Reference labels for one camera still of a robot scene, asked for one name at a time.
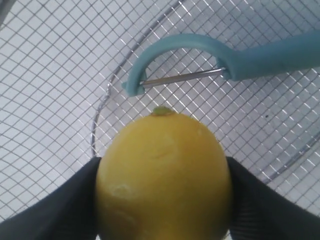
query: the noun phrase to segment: circular wire rim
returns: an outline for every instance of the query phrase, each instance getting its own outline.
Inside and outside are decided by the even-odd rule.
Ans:
[[[99,117],[101,115],[102,109],[106,106],[110,95],[112,83],[115,80],[116,76],[121,71],[122,67],[126,64],[127,60],[134,54],[134,52],[140,47],[140,45],[148,38],[148,36],[166,19],[168,15],[174,12],[180,5],[182,5],[186,0],[177,0],[173,5],[169,6],[168,9],[156,19],[151,26],[142,34],[142,36],[138,39],[136,44],[130,49],[128,54],[123,58],[118,67],[112,72],[110,81],[106,86],[105,95],[102,96],[102,100],[97,107],[95,112],[93,123],[91,127],[91,153],[92,157],[97,156],[96,150],[96,129],[98,127]],[[15,4],[16,0],[2,0],[0,2],[0,32],[3,27],[3,23],[10,12],[11,8]],[[306,154],[318,141],[320,140],[320,131],[318,131],[311,139],[295,154],[293,155],[280,169],[274,172],[271,176],[266,176],[267,178],[263,180],[263,183],[268,184],[273,181],[275,178],[280,176],[286,170],[288,170],[291,166],[297,163],[304,154]]]

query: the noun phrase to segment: white surface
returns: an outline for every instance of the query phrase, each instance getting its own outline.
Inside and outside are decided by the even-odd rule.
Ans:
[[[320,29],[317,1],[289,2],[187,0],[167,16],[117,76],[99,122],[100,155],[124,124],[167,104],[208,125],[228,155],[268,179],[320,131],[319,69],[240,83],[204,78],[157,87],[131,99],[120,82],[143,49],[169,34],[208,34],[243,50]],[[92,120],[106,79],[171,3],[15,3],[0,31],[0,221],[45,197],[90,160]],[[158,78],[214,65],[205,53],[179,50],[159,57],[148,74]],[[317,215],[319,149],[314,146],[269,183]]]

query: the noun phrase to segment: wire mesh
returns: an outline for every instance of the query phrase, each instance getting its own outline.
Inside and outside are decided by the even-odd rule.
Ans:
[[[244,50],[319,30],[319,1],[7,2],[14,4],[0,30],[0,221],[47,196],[160,104],[206,124],[227,155],[320,215],[320,69],[241,82],[206,77],[133,98],[121,88],[141,52],[162,37],[205,34]],[[158,57],[147,75],[215,64],[180,49]]]

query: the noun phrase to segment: vegetable peeler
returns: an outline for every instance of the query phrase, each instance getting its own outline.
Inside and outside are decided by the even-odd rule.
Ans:
[[[207,52],[216,58],[217,68],[177,76],[147,80],[146,68],[158,56],[188,48]],[[241,81],[320,66],[320,30],[256,46],[233,50],[210,36],[183,33],[171,35],[149,46],[133,64],[127,82],[122,83],[129,97],[163,84],[221,75],[225,80]]]

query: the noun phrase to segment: mesh strainer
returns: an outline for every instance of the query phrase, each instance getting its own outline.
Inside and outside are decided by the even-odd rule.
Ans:
[[[320,215],[318,69],[240,82],[204,77],[128,98],[138,56],[163,37],[208,35],[244,50],[320,29],[317,0],[2,0],[0,220],[47,196],[128,122],[168,105],[192,115],[290,201]],[[151,79],[213,69],[195,49],[167,52]]]

